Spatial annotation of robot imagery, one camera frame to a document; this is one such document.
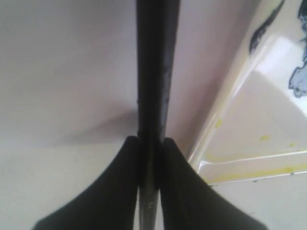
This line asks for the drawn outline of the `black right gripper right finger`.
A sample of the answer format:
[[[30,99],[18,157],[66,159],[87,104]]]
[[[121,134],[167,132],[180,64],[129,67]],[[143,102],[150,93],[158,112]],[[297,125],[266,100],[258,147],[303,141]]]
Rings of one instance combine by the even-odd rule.
[[[165,138],[160,193],[166,230],[264,230],[266,226],[217,194]]]

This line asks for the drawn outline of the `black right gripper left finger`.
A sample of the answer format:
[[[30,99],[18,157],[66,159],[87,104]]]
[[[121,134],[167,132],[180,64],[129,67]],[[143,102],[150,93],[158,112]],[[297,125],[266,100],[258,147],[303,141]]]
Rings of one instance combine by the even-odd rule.
[[[35,230],[131,230],[138,192],[139,141],[129,136],[107,169],[85,191]]]

